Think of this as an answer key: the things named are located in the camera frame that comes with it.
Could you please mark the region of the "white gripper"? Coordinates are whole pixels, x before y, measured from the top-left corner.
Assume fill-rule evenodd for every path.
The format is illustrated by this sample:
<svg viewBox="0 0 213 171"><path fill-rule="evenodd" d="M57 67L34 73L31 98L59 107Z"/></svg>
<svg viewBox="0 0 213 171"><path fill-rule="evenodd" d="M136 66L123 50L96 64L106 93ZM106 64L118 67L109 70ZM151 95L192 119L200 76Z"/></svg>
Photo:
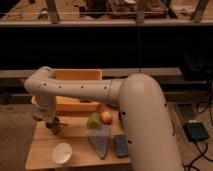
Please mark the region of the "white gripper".
<svg viewBox="0 0 213 171"><path fill-rule="evenodd" d="M36 121L44 121L47 123L52 123L55 118L55 111L54 110L47 110L47 109L36 109L31 116Z"/></svg>

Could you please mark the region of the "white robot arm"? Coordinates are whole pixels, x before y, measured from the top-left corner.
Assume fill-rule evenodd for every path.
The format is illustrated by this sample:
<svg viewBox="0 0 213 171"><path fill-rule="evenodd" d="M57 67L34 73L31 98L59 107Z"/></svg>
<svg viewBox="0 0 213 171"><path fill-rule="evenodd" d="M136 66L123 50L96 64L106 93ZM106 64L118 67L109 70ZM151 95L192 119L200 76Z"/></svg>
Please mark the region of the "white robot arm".
<svg viewBox="0 0 213 171"><path fill-rule="evenodd" d="M58 96L93 100L119 108L134 171L184 171L175 130L159 83L144 73L125 79L60 80L54 69L39 68L25 82L42 120L56 128Z"/></svg>

